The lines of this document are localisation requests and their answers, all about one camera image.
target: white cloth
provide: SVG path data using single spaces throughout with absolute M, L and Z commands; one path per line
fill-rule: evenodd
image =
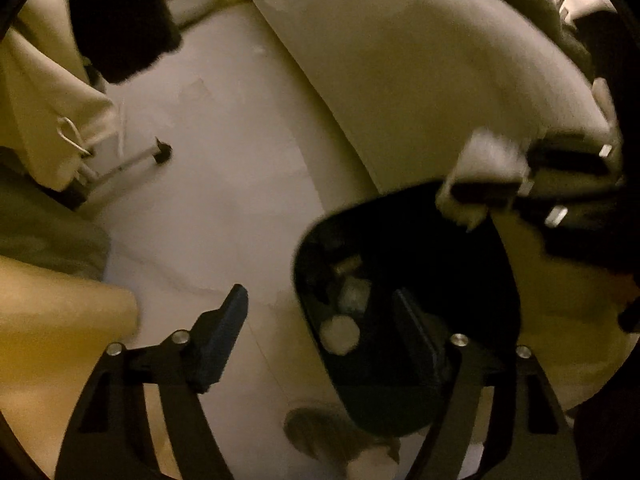
M 479 128 L 472 133 L 442 184 L 436 196 L 436 207 L 444 218 L 472 231 L 486 218 L 489 209 L 484 205 L 458 202 L 450 194 L 453 184 L 456 181 L 522 184 L 529 171 L 526 156 L 519 145 Z
M 444 177 L 477 127 L 514 140 L 543 128 L 609 138 L 582 73 L 501 0 L 253 1 L 381 192 Z M 617 326 L 606 273 L 545 256 L 513 216 L 495 221 L 522 300 L 520 340 L 575 406 L 636 339 Z
M 80 151 L 63 133 L 91 146 L 116 134 L 109 98 L 89 85 L 71 29 L 66 0 L 28 0 L 0 43 L 0 146 L 14 150 L 40 184 L 64 189 L 80 166 Z

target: metal screw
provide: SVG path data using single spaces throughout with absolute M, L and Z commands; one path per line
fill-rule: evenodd
M 516 354 L 523 359 L 529 359 L 533 355 L 533 352 L 531 352 L 531 348 L 528 346 L 518 346 L 516 348 Z
M 171 341 L 176 343 L 177 345 L 184 345 L 188 343 L 190 339 L 189 332 L 186 330 L 176 330 L 173 334 L 171 334 Z
M 609 156 L 609 153 L 611 153 L 611 150 L 613 150 L 613 146 L 611 146 L 610 144 L 604 144 L 598 155 L 601 158 L 607 158 Z
M 569 210 L 564 206 L 557 205 L 555 208 L 551 210 L 551 213 L 549 213 L 549 216 L 546 217 L 545 226 L 551 227 L 551 228 L 558 227 L 560 225 L 560 222 L 568 212 Z
M 107 355 L 111 357 L 116 357 L 116 355 L 120 355 L 122 353 L 122 345 L 120 343 L 110 343 L 107 346 Z
M 520 187 L 518 188 L 517 195 L 518 196 L 529 196 L 529 193 L 531 193 L 532 189 L 533 189 L 533 180 L 527 180 L 525 178 L 522 181 L 522 184 L 520 184 Z
M 469 338 L 464 334 L 454 334 L 451 336 L 450 341 L 455 346 L 460 346 L 460 347 L 463 347 L 469 344 Z

